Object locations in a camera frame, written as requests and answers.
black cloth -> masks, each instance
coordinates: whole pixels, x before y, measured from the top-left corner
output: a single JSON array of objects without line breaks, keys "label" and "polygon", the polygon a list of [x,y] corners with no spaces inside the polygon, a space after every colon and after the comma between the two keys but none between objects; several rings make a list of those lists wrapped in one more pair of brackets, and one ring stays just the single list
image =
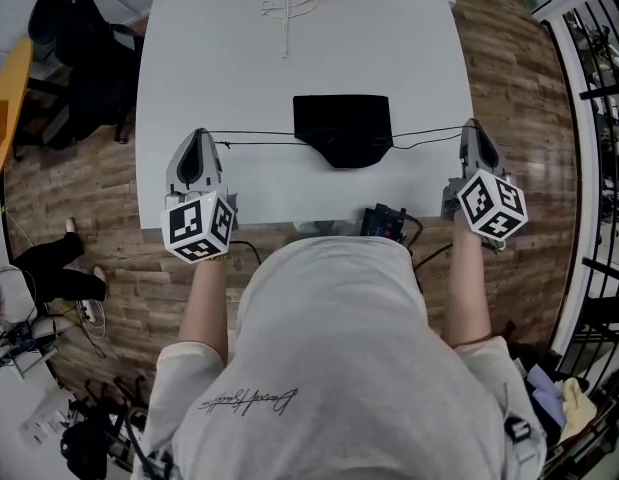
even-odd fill
[{"label": "black cloth", "polygon": [[393,146],[386,96],[295,96],[294,135],[336,169],[378,163]]},{"label": "black cloth", "polygon": [[28,249],[12,263],[31,274],[24,278],[36,303],[57,298],[105,300],[107,286],[99,278],[64,268],[83,253],[78,235],[67,233],[60,240]]}]

white table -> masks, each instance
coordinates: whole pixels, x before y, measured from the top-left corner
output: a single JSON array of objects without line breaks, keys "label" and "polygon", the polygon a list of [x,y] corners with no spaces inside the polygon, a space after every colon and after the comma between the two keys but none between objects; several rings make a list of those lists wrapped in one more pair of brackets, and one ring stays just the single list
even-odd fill
[{"label": "white table", "polygon": [[[473,116],[448,0],[318,0],[312,13],[291,20],[287,59],[282,22],[261,15],[262,1],[154,0],[136,123],[143,228],[160,226],[167,164],[195,128],[293,132],[293,97],[307,94],[388,96],[394,134],[458,126]],[[458,141],[392,149],[354,171],[333,170],[310,147],[218,151],[223,182],[238,194],[239,222],[256,224],[352,219],[377,202],[438,215],[443,187],[461,171]]]}]

wooden floor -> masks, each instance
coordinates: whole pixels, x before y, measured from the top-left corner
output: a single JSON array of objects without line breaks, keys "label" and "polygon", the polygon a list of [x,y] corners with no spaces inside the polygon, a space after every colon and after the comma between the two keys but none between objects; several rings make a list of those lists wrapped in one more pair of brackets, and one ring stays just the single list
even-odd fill
[{"label": "wooden floor", "polygon": [[[454,15],[475,116],[508,155],[530,214],[506,251],[486,256],[494,328],[511,320],[518,326],[514,338],[546,342],[563,296],[576,211],[574,137],[558,61],[522,0],[458,0]],[[74,216],[86,245],[79,267],[100,264],[110,278],[107,337],[98,341],[107,358],[98,359],[74,329],[59,344],[53,368],[79,394],[86,379],[111,382],[116,375],[143,374],[150,385],[160,349],[176,335],[193,271],[164,252],[159,232],[139,228],[133,139],[115,144],[113,130],[102,128],[64,152],[25,154],[5,172],[10,213],[34,243],[59,238],[65,218]],[[446,223],[425,224],[415,261],[451,239]],[[26,240],[12,221],[9,235],[14,254],[23,252]],[[245,229],[238,238],[266,257],[294,237],[291,225],[280,225]],[[234,329],[237,303],[257,264],[250,250],[235,247],[230,265]],[[445,309],[448,272],[448,253],[419,272],[434,329]]]}]

yellow cloth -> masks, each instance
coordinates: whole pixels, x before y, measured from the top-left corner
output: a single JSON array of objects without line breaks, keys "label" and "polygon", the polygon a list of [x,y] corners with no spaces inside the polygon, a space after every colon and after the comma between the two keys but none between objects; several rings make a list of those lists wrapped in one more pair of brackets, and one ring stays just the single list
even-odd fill
[{"label": "yellow cloth", "polygon": [[567,379],[562,386],[562,409],[567,424],[562,429],[559,443],[580,432],[596,417],[596,406],[581,390],[576,379]]}]

orange table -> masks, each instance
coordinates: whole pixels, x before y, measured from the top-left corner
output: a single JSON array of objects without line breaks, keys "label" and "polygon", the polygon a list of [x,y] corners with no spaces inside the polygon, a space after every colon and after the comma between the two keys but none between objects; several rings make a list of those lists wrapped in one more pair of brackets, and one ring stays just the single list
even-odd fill
[{"label": "orange table", "polygon": [[23,39],[11,51],[0,69],[0,173],[18,127],[32,56],[31,41]]}]

